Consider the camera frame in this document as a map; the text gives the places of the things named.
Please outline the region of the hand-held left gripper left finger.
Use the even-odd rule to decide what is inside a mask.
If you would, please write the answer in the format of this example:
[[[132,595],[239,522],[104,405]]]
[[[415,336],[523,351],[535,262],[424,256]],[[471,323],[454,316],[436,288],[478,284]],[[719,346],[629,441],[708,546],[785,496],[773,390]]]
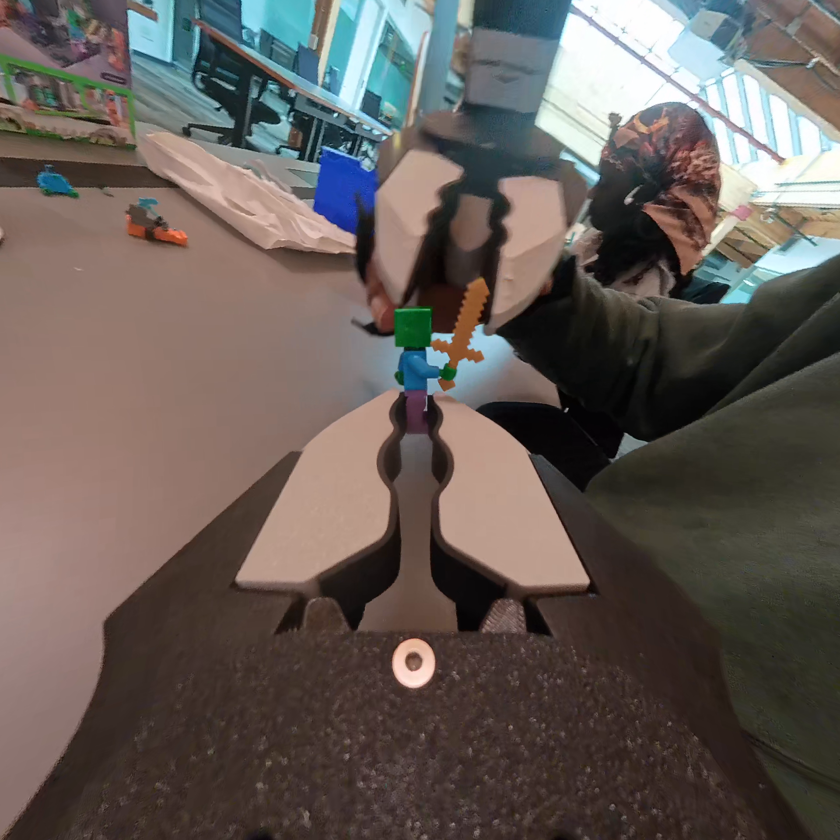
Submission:
[[[331,599],[359,627],[400,570],[402,418],[403,396],[390,390],[306,444],[234,578],[239,590]]]

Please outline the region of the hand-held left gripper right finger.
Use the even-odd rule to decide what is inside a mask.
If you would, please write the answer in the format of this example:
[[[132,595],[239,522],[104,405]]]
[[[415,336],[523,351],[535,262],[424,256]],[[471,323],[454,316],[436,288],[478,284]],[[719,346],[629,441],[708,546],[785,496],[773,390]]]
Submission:
[[[476,630],[494,602],[581,595],[591,578],[528,450],[501,426],[435,394],[429,436],[438,489],[430,569],[455,604],[458,628]]]

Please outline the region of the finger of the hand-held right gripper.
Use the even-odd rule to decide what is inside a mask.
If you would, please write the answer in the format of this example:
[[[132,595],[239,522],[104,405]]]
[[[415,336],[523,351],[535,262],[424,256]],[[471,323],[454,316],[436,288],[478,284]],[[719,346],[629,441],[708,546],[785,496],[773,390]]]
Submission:
[[[445,252],[465,167],[435,149],[383,149],[371,216],[371,273],[395,309],[455,309]]]
[[[494,334],[524,313],[542,294],[564,250],[567,215],[559,182],[508,177],[499,183],[509,211],[486,333]]]

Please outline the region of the gold toy sword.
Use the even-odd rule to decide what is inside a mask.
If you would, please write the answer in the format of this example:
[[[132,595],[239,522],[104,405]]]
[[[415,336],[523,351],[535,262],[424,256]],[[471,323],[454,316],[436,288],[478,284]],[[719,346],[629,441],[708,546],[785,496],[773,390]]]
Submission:
[[[444,372],[438,377],[438,384],[444,392],[455,387],[455,374],[460,362],[478,364],[484,360],[481,351],[472,348],[471,341],[480,324],[490,289],[484,278],[479,277],[468,284],[461,301],[451,340],[434,339],[430,348],[447,356]]]

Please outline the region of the green headed toy minifigure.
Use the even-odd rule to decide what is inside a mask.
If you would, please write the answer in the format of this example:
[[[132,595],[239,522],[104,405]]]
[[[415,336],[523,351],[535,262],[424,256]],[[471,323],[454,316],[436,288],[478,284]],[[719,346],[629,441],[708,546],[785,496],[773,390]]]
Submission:
[[[456,376],[456,369],[449,364],[439,368],[427,361],[427,349],[432,342],[432,316],[431,308],[394,311],[395,346],[401,349],[394,376],[405,397],[408,434],[427,434],[429,381],[442,379],[450,385]]]

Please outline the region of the small orange grey brick model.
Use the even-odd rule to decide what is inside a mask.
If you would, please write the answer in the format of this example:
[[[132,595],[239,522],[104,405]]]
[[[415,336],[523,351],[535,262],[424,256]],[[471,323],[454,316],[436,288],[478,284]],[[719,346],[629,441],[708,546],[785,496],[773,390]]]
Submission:
[[[126,231],[129,236],[179,247],[188,246],[187,234],[171,227],[158,213],[158,200],[142,197],[128,206],[125,212]]]

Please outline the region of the small blue toy creature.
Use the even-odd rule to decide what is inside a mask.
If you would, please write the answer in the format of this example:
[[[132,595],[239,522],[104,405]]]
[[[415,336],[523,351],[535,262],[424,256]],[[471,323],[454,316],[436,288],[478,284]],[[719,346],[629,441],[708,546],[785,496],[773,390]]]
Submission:
[[[36,176],[38,189],[46,196],[67,196],[79,198],[78,191],[52,164],[45,164]]]

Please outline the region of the person's right forearm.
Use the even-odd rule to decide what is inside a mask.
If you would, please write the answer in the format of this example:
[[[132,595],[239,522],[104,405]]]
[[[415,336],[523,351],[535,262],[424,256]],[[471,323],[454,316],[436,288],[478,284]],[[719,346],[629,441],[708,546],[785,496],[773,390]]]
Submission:
[[[712,305],[632,297],[568,258],[498,333],[564,394],[651,441],[814,364],[837,391],[838,292],[837,256]]]

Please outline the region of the blue plastic bin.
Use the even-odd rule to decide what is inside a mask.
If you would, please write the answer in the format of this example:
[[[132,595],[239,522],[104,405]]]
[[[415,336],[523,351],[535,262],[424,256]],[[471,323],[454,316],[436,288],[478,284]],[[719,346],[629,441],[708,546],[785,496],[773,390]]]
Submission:
[[[322,148],[314,211],[342,230],[355,232],[360,209],[369,213],[374,206],[378,180],[375,171],[340,150]]]

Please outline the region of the white crumpled paper bag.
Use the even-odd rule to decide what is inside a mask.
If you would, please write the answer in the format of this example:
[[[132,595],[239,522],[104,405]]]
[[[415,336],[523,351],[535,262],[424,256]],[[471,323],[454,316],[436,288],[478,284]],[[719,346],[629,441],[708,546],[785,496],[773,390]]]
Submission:
[[[266,174],[223,161],[197,143],[166,132],[138,139],[138,149],[155,175],[178,186],[261,249],[331,256],[355,250],[353,234]]]

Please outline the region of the wooden top office table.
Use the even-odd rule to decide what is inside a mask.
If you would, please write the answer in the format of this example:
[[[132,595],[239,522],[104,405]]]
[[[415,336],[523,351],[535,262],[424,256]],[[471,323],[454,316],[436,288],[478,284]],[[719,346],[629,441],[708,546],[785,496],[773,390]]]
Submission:
[[[277,82],[296,95],[297,110],[312,116],[316,123],[333,124],[351,131],[353,135],[381,143],[393,136],[394,130],[373,119],[361,110],[352,108],[337,96],[300,77],[254,49],[223,34],[207,22],[193,17],[191,23],[207,35],[217,46],[233,51],[252,67],[251,76],[258,75]]]

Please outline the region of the black office chair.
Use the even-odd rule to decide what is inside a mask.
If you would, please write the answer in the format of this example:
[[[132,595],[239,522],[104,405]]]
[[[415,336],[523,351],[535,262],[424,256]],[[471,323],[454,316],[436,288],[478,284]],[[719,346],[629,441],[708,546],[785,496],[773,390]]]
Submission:
[[[188,123],[182,133],[190,138],[194,130],[214,133],[219,144],[250,149],[248,137],[255,124],[280,124],[280,115],[262,101],[269,78],[234,47],[211,36],[210,29],[232,45],[246,45],[239,1],[196,2],[194,21],[198,25],[198,50],[193,62],[192,84],[213,99],[234,125]]]

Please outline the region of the dark green hoodie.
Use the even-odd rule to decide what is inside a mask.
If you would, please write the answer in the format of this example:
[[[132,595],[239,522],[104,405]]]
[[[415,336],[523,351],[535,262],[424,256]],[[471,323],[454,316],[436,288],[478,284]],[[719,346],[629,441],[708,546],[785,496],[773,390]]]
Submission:
[[[838,838],[838,354],[661,428],[592,504],[717,630],[731,704],[814,838]]]

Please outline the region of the brick set cardboard box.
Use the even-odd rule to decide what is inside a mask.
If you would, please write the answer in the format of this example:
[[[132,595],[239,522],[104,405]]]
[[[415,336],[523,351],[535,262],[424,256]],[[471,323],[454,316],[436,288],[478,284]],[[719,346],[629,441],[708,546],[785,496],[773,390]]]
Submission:
[[[1,128],[134,149],[129,4],[1,2]]]

